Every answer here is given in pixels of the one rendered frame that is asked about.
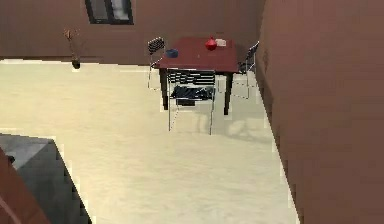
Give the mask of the dark framed window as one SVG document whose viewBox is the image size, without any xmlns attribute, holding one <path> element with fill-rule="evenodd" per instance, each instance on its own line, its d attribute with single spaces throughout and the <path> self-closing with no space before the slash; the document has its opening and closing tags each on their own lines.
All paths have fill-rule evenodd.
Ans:
<svg viewBox="0 0 384 224">
<path fill-rule="evenodd" d="M 132 0 L 84 0 L 90 24 L 133 25 Z"/>
</svg>

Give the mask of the grey cabinet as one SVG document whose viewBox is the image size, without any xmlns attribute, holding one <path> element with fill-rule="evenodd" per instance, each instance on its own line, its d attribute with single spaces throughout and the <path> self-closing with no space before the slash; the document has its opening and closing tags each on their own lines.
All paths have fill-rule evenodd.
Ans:
<svg viewBox="0 0 384 224">
<path fill-rule="evenodd" d="M 53 139 L 0 133 L 0 147 L 51 224 L 92 224 Z"/>
</svg>

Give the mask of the black slatted metal chair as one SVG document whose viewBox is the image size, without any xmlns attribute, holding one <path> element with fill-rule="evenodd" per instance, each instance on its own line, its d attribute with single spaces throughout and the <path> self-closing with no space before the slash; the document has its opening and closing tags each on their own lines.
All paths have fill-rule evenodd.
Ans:
<svg viewBox="0 0 384 224">
<path fill-rule="evenodd" d="M 149 71 L 147 87 L 150 90 L 156 90 L 156 87 L 152 86 L 152 73 L 155 70 L 156 65 L 162 60 L 165 53 L 166 41 L 163 37 L 157 37 L 150 40 L 147 43 L 148 55 L 149 55 Z"/>
<path fill-rule="evenodd" d="M 166 72 L 168 84 L 167 103 L 187 101 L 211 101 L 209 134 L 212 134 L 213 111 L 216 94 L 216 72 L 214 70 L 169 68 Z"/>
<path fill-rule="evenodd" d="M 246 77 L 246 82 L 242 85 L 244 85 L 247 88 L 247 94 L 246 95 L 239 95 L 239 98 L 242 99 L 248 99 L 250 97 L 250 88 L 252 85 L 250 84 L 250 79 L 248 76 L 248 73 L 255 68 L 256 65 L 256 52 L 257 48 L 259 46 L 259 41 L 257 41 L 254 45 L 252 45 L 244 58 L 243 61 L 240 61 L 237 63 L 237 69 L 232 73 L 227 73 L 223 71 L 216 71 L 217 75 L 222 75 L 226 77 L 226 87 L 223 94 L 227 97 L 231 97 L 232 94 L 232 87 L 233 87 L 233 79 L 234 75 L 244 75 Z"/>
</svg>

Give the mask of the dark red dining table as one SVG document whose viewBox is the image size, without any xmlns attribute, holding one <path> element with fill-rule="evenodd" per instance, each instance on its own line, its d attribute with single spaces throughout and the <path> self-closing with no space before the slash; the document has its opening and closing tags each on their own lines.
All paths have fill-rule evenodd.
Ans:
<svg viewBox="0 0 384 224">
<path fill-rule="evenodd" d="M 232 93 L 233 75 L 238 72 L 237 52 L 233 40 L 227 40 L 225 47 L 217 47 L 209 51 L 205 43 L 207 38 L 182 37 L 172 46 L 178 50 L 177 58 L 163 57 L 156 63 L 160 75 L 160 89 L 163 109 L 168 109 L 167 70 L 168 69 L 197 69 L 214 70 L 226 77 L 224 114 L 229 113 Z"/>
</svg>

